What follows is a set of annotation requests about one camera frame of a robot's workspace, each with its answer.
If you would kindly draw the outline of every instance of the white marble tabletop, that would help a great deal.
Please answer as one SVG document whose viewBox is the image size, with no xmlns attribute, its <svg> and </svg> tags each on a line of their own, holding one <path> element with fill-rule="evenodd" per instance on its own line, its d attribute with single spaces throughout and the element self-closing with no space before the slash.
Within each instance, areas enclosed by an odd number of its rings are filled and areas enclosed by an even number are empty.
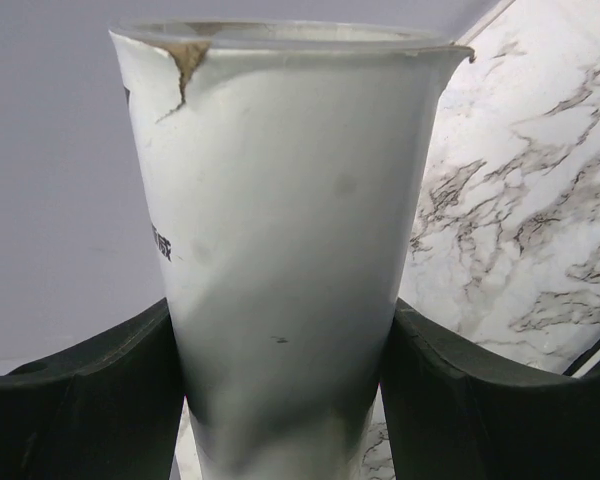
<svg viewBox="0 0 600 480">
<path fill-rule="evenodd" d="M 400 296 L 562 372 L 600 336 L 600 0 L 516 0 L 440 100 Z M 199 480 L 183 416 L 182 480 Z M 395 478 L 378 403 L 365 480 Z"/>
</svg>

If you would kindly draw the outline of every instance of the cup lip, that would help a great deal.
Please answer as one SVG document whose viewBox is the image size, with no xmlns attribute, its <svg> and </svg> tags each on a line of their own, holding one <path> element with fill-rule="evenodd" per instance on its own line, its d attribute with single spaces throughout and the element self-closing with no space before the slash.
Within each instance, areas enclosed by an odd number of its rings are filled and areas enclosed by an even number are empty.
<svg viewBox="0 0 600 480">
<path fill-rule="evenodd" d="M 187 25 L 191 33 L 160 32 L 150 30 L 151 26 Z M 195 26 L 202 30 L 196 32 Z M 278 30 L 347 30 L 349 33 L 375 34 L 384 39 L 337 39 L 323 40 L 309 38 L 223 38 L 214 36 L 213 30 L 222 27 L 240 29 L 263 27 Z M 423 48 L 454 47 L 454 42 L 438 32 L 416 29 L 403 29 L 366 23 L 324 22 L 311 20 L 271 20 L 271 19 L 228 19 L 228 18 L 120 18 L 109 24 L 112 34 L 146 43 L 187 44 L 207 43 L 212 49 L 232 50 L 312 50 L 312 51 L 405 51 Z"/>
</svg>

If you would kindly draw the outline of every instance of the black mark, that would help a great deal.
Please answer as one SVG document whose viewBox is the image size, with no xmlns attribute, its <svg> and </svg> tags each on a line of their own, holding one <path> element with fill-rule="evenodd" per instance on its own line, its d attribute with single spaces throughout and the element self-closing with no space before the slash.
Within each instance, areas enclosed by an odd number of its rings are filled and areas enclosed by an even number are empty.
<svg viewBox="0 0 600 480">
<path fill-rule="evenodd" d="M 160 253 L 167 257 L 167 260 L 171 261 L 171 242 L 160 235 L 153 224 L 151 227 L 153 228 L 153 239 L 158 246 L 158 250 L 160 250 Z"/>
</svg>

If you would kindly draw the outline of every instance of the cup rim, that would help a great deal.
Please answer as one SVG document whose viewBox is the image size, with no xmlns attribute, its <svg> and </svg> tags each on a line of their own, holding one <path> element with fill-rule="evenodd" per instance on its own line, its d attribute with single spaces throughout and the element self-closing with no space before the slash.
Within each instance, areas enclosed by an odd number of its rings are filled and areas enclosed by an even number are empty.
<svg viewBox="0 0 600 480">
<path fill-rule="evenodd" d="M 204 42 L 213 49 L 386 51 L 454 46 L 432 31 L 305 20 L 123 18 L 111 22 L 109 31 L 147 43 Z M 223 31 L 237 35 L 218 35 Z"/>
</svg>

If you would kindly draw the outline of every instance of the gray background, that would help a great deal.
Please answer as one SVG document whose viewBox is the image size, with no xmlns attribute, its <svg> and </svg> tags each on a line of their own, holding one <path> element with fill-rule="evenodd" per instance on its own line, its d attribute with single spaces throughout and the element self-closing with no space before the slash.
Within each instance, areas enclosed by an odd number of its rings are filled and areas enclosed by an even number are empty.
<svg viewBox="0 0 600 480">
<path fill-rule="evenodd" d="M 367 22 L 457 36 L 497 0 L 0 0 L 0 373 L 162 296 L 115 17 Z"/>
</svg>

